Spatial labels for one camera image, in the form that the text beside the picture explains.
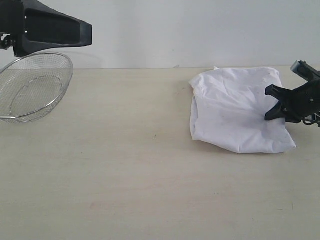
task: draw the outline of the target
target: white towel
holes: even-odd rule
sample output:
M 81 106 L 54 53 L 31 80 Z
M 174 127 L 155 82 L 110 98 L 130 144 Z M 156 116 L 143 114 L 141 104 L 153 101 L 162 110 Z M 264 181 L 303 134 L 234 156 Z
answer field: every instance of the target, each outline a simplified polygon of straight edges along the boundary
M 278 102 L 265 95 L 271 84 L 282 87 L 279 72 L 269 67 L 215 68 L 196 76 L 190 81 L 192 139 L 239 154 L 296 148 L 284 118 L 265 121 Z

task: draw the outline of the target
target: table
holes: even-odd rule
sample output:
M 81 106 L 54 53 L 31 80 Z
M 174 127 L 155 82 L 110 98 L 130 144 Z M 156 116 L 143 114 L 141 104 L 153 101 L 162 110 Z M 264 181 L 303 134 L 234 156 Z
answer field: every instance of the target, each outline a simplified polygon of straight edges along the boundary
M 49 116 L 1 122 L 1 239 L 319 239 L 320 129 L 288 123 L 297 149 L 275 155 L 192 141 L 207 70 L 76 70 Z

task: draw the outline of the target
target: black mechanical arm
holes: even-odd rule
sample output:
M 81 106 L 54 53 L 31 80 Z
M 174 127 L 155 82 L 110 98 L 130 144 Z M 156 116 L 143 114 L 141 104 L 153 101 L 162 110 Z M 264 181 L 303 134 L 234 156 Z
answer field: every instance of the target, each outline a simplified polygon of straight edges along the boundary
M 16 57 L 55 48 L 92 45 L 92 25 L 37 0 L 0 0 L 0 49 Z
M 266 88 L 265 94 L 279 102 L 266 115 L 265 120 L 285 118 L 288 123 L 301 123 L 320 127 L 320 72 L 305 61 L 297 61 L 291 70 L 307 83 L 297 89 L 288 90 L 275 85 Z

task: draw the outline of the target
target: wire mesh basket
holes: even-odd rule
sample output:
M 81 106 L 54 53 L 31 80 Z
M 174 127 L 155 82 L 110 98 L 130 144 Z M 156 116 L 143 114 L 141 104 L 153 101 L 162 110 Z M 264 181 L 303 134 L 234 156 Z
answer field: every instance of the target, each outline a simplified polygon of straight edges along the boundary
M 71 59 L 60 53 L 34 53 L 0 72 L 0 120 L 39 120 L 60 103 L 74 73 Z

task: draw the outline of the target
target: wall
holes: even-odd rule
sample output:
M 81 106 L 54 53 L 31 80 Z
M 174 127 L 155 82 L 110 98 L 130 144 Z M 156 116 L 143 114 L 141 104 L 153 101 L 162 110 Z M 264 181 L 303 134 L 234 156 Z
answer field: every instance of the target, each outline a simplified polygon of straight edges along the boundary
M 93 25 L 76 68 L 320 64 L 319 0 L 42 0 Z M 13 52 L 1 51 L 0 65 Z

